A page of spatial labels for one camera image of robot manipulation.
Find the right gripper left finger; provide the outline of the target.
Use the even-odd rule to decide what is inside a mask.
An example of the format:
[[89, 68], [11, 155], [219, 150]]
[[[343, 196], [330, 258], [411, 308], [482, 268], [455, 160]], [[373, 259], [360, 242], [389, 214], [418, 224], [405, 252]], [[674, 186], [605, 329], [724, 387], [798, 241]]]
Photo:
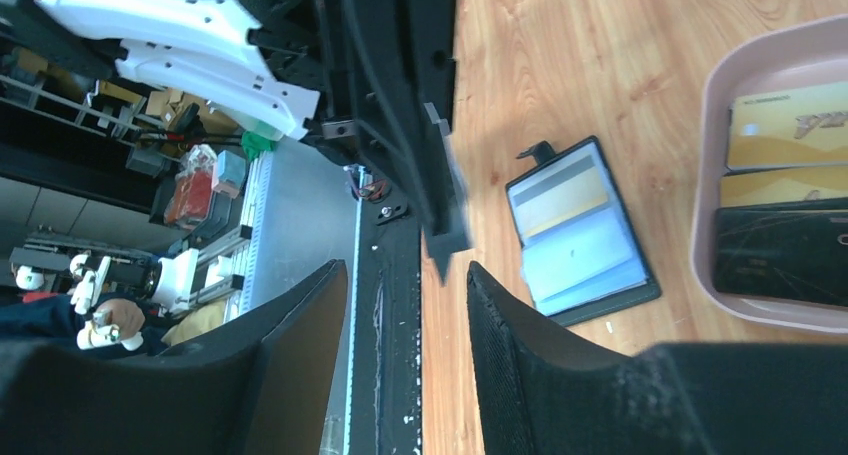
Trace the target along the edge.
[[315, 454], [348, 296], [342, 260], [157, 356], [1, 346], [5, 454]]

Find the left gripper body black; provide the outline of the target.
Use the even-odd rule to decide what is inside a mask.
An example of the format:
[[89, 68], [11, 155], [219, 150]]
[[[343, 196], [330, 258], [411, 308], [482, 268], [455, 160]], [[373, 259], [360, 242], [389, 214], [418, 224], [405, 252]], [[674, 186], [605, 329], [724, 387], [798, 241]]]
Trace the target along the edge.
[[341, 0], [237, 1], [258, 24], [245, 40], [262, 60], [238, 108], [331, 161], [366, 160]]

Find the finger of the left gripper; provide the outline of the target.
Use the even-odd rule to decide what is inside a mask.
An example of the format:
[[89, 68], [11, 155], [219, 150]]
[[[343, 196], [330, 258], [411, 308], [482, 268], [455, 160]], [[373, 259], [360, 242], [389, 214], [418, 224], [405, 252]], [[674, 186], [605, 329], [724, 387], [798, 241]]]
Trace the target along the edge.
[[361, 153], [407, 198], [445, 279], [470, 248], [467, 186], [450, 146], [459, 0], [341, 0]]

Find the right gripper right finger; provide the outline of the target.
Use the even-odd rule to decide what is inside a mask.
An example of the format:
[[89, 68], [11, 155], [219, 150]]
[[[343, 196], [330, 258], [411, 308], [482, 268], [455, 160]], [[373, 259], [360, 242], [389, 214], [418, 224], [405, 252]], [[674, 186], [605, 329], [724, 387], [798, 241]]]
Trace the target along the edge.
[[482, 265], [467, 306], [488, 454], [843, 454], [847, 349], [660, 343], [627, 356], [513, 296]]

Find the black leather card holder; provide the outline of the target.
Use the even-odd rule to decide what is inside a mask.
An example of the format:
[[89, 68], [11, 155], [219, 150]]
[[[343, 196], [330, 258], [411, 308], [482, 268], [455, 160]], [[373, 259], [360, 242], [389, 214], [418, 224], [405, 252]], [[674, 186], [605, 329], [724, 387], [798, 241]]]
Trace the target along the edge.
[[598, 138], [563, 151], [541, 141], [520, 155], [534, 165], [505, 193], [535, 309], [568, 327], [658, 299]]

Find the grey credit card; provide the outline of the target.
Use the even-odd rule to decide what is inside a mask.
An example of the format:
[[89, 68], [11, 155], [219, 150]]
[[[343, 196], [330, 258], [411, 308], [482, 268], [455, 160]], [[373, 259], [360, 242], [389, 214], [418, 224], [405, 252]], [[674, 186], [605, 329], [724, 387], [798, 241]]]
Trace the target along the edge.
[[591, 154], [569, 155], [510, 185], [507, 198], [522, 245], [609, 201]]

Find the black credit card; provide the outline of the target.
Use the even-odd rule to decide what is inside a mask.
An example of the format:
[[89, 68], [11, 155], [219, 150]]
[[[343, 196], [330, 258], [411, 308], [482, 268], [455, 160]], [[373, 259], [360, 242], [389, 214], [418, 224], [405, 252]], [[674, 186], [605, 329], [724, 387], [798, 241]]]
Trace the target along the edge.
[[712, 282], [721, 293], [847, 305], [847, 199], [719, 208]]

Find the gold credit card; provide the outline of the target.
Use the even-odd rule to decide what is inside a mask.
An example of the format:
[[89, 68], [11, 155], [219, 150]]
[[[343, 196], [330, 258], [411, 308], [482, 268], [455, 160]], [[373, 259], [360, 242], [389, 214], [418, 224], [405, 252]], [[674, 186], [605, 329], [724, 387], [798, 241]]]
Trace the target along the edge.
[[743, 207], [847, 197], [847, 166], [794, 167], [724, 176], [719, 206]]
[[730, 107], [730, 170], [846, 162], [845, 81], [740, 96]]

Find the pink oval tray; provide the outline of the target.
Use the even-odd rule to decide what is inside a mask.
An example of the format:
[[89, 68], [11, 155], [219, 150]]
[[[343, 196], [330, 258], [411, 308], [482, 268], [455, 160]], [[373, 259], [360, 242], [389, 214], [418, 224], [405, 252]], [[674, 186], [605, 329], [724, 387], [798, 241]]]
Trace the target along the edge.
[[691, 265], [739, 318], [847, 331], [847, 18], [761, 35], [703, 92]]

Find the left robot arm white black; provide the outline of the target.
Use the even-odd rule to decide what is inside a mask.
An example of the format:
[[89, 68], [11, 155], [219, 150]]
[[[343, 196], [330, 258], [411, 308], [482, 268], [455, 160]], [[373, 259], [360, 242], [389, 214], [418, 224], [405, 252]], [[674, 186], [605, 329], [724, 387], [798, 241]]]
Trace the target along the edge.
[[446, 273], [467, 250], [458, 0], [1, 0], [1, 30], [98, 80], [178, 89], [383, 175]]

